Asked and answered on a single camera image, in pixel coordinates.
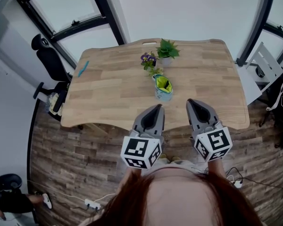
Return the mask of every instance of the hardwood floor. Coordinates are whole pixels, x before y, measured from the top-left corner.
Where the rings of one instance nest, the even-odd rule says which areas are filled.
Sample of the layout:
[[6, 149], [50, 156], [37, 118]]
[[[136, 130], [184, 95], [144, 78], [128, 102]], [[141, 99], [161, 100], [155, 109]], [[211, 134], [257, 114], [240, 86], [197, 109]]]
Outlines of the hardwood floor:
[[[273, 120], [259, 128], [265, 114], [265, 105], [255, 102], [249, 106], [250, 127], [231, 129], [233, 148], [224, 158], [225, 170], [235, 166], [249, 179], [283, 187], [283, 149], [275, 149], [281, 130], [273, 127]], [[108, 135], [103, 137], [88, 127], [64, 128], [44, 111], [40, 103], [31, 148], [31, 180], [64, 194], [96, 200], [114, 193], [121, 180], [125, 164], [119, 155], [127, 131], [108, 125], [99, 125]], [[192, 149], [188, 139], [189, 126], [164, 132], [168, 157], [174, 155], [197, 163], [204, 171], [206, 163]], [[239, 177], [235, 170], [230, 175]], [[36, 208], [40, 225], [78, 225], [94, 213], [83, 201], [67, 197], [37, 184], [33, 189], [49, 193], [53, 209]], [[283, 224], [283, 189], [244, 180], [241, 190], [250, 200], [261, 220], [267, 225]], [[105, 204], [110, 197], [100, 200]]]

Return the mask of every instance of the window frame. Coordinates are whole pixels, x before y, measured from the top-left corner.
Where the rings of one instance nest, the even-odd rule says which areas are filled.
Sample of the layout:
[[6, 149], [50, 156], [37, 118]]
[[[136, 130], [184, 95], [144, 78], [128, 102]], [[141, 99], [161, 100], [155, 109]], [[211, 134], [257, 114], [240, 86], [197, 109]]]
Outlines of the window frame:
[[125, 44], [124, 35], [118, 26], [118, 21], [114, 17], [112, 10], [109, 6], [108, 0], [95, 0], [96, 5], [101, 13], [100, 16], [80, 21], [70, 27], [53, 34], [51, 29], [47, 26], [42, 17], [38, 14], [36, 9], [30, 3], [30, 0], [17, 0], [21, 8], [43, 33], [44, 37], [51, 43], [51, 45], [60, 53], [60, 55], [73, 67], [76, 68], [76, 63], [68, 55], [68, 53], [58, 44], [59, 40], [67, 38], [76, 33], [98, 27], [104, 24], [109, 24], [114, 37], [119, 45]]

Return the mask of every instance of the table top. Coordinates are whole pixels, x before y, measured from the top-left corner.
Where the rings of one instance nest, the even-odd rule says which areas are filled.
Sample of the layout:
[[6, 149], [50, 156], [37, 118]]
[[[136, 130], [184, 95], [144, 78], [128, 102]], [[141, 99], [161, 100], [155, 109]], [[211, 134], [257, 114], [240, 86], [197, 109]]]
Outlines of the table top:
[[[222, 40], [175, 41], [180, 56], [163, 67], [174, 89], [169, 102], [154, 97], [154, 81], [141, 66], [141, 55], [151, 51], [157, 54], [159, 42], [146, 39], [85, 50], [69, 87], [61, 125], [104, 123], [130, 130], [137, 115], [162, 104], [168, 130], [189, 124], [186, 101], [191, 98], [212, 106], [224, 126], [249, 126], [240, 78]], [[87, 61], [88, 66], [78, 77]]]

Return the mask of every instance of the chair armrest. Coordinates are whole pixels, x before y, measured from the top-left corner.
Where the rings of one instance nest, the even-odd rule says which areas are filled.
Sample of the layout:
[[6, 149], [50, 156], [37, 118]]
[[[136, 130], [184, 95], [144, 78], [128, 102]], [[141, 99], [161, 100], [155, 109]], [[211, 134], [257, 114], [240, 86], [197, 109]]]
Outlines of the chair armrest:
[[39, 86], [37, 87], [36, 91], [35, 91], [34, 94], [33, 94], [33, 98], [34, 98], [34, 99], [37, 98], [39, 92], [42, 90], [43, 85], [44, 85], [44, 82], [41, 82], [41, 83], [39, 84]]
[[58, 112], [62, 103], [65, 101], [67, 95], [67, 91], [66, 90], [62, 90], [61, 93], [58, 96], [57, 102], [55, 104], [55, 106], [53, 107], [53, 112]]

